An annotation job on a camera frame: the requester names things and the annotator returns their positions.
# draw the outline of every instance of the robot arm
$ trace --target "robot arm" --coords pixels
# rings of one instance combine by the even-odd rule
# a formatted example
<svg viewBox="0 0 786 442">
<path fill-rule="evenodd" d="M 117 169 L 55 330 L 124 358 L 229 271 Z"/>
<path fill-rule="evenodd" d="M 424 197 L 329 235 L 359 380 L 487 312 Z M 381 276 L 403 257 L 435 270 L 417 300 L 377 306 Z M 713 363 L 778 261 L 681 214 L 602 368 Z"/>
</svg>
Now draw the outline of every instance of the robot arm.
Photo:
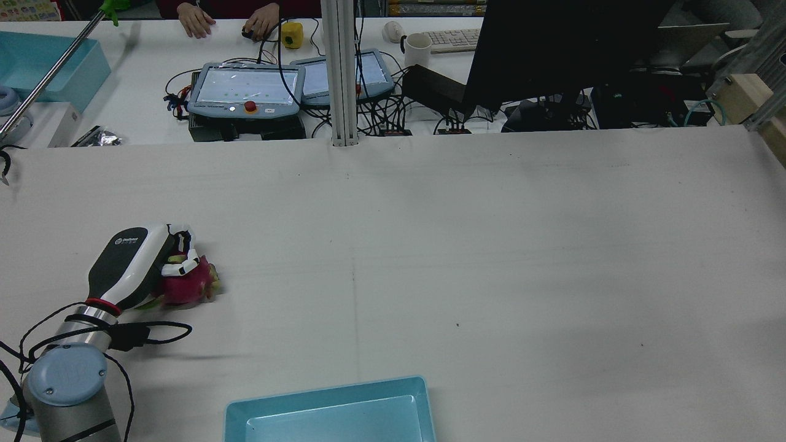
<svg viewBox="0 0 786 442">
<path fill-rule="evenodd" d="M 26 433 L 37 429 L 43 442 L 120 441 L 104 388 L 104 352 L 118 348 L 110 329 L 123 311 L 153 299 L 162 278 L 182 277 L 200 266 L 194 239 L 186 225 L 156 224 L 123 230 L 109 240 L 88 273 L 86 305 L 69 315 L 56 335 L 73 336 L 50 345 L 23 381 L 24 399 L 35 418 Z M 185 259 L 167 263 L 172 255 Z M 93 331 L 79 333 L 86 329 Z M 18 411 L 12 400 L 3 416 Z M 2 422 L 6 428 L 13 424 L 12 419 Z"/>
</svg>

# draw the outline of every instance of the plastic tray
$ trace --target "plastic tray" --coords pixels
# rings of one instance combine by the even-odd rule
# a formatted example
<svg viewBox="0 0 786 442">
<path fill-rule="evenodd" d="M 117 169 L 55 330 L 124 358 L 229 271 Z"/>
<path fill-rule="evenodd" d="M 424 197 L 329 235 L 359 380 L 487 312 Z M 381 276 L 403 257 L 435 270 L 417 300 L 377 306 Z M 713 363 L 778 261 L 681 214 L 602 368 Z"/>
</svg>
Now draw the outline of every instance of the plastic tray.
<svg viewBox="0 0 786 442">
<path fill-rule="evenodd" d="M 375 381 L 238 400 L 224 442 L 435 442 L 426 381 Z"/>
<path fill-rule="evenodd" d="M 0 84 L 27 97 L 73 43 L 70 37 L 0 32 Z M 83 112 L 112 70 L 101 45 L 87 39 L 36 101 L 70 101 Z"/>
</svg>

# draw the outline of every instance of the person's hand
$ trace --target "person's hand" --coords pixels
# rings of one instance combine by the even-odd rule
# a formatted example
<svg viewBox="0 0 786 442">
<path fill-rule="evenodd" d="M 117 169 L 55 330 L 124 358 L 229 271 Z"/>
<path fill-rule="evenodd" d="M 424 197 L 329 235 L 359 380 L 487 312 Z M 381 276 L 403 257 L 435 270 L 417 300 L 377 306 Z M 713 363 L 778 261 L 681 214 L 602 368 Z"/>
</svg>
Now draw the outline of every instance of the person's hand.
<svg viewBox="0 0 786 442">
<path fill-rule="evenodd" d="M 270 3 L 263 6 L 246 20 L 243 29 L 246 32 L 254 31 L 254 41 L 258 42 L 267 38 L 273 28 L 278 24 L 278 4 Z"/>
<path fill-rule="evenodd" d="M 210 34 L 210 26 L 215 24 L 215 20 L 208 13 L 190 3 L 178 5 L 178 19 L 185 29 L 185 34 L 198 39 L 207 37 Z"/>
</svg>

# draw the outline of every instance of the wooden block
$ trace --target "wooden block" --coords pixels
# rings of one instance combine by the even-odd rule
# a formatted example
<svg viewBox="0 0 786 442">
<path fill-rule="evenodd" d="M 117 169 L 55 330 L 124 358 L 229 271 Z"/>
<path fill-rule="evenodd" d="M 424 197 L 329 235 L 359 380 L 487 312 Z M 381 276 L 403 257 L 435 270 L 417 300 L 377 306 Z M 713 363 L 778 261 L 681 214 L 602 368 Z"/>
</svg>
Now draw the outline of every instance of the wooden block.
<svg viewBox="0 0 786 442">
<path fill-rule="evenodd" d="M 763 124 L 758 133 L 773 151 L 775 157 L 786 167 L 786 109 L 781 109 L 770 121 Z"/>
<path fill-rule="evenodd" d="M 739 124 L 773 96 L 772 90 L 756 74 L 733 74 L 731 84 L 718 91 L 714 99 L 726 110 L 726 124 Z M 715 118 L 721 120 L 719 112 Z"/>
</svg>

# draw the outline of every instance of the white mug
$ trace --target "white mug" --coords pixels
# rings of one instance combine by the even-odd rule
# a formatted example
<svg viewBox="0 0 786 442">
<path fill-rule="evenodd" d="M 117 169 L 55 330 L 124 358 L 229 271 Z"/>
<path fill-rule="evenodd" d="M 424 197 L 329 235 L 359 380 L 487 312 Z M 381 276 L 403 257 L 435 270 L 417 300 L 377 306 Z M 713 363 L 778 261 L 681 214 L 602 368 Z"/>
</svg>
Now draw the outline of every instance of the white mug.
<svg viewBox="0 0 786 442">
<path fill-rule="evenodd" d="M 409 67 L 419 64 L 424 68 L 428 67 L 428 61 L 432 57 L 432 39 L 420 32 L 404 35 L 401 37 L 401 51 L 404 53 L 404 66 Z"/>
</svg>

